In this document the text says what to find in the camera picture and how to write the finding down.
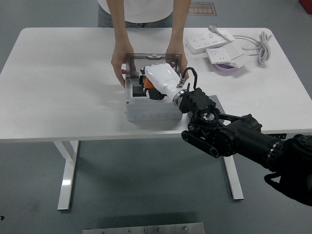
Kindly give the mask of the person's left hand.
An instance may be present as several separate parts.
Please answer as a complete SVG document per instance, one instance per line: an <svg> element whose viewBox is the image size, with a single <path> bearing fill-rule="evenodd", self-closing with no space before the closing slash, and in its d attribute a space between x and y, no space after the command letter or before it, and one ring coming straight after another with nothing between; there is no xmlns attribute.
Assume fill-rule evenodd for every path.
<svg viewBox="0 0 312 234"><path fill-rule="evenodd" d="M184 74L185 69L187 68L188 61L185 55L183 43L170 43L166 50L166 54L179 54L182 55L181 64L180 64L180 75Z"/></svg>

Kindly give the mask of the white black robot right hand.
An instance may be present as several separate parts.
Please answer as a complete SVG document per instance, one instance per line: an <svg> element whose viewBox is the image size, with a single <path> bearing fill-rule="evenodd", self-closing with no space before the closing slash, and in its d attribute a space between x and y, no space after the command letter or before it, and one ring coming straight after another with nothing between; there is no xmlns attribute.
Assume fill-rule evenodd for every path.
<svg viewBox="0 0 312 234"><path fill-rule="evenodd" d="M139 72L139 84L144 94L153 100L162 100L167 96L173 105L178 106L184 95L184 78L168 63L145 66Z"/></svg>

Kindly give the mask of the person's right hand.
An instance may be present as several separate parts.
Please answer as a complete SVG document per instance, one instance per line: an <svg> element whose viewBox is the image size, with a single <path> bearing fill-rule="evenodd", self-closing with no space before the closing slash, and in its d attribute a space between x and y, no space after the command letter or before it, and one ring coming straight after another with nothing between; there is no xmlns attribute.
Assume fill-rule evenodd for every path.
<svg viewBox="0 0 312 234"><path fill-rule="evenodd" d="M134 52L132 46L126 47L115 47L111 59L111 65L113 67L116 78L120 82L123 88L125 88L125 78L126 70L122 69L122 65L126 63L126 55L132 54Z"/></svg>

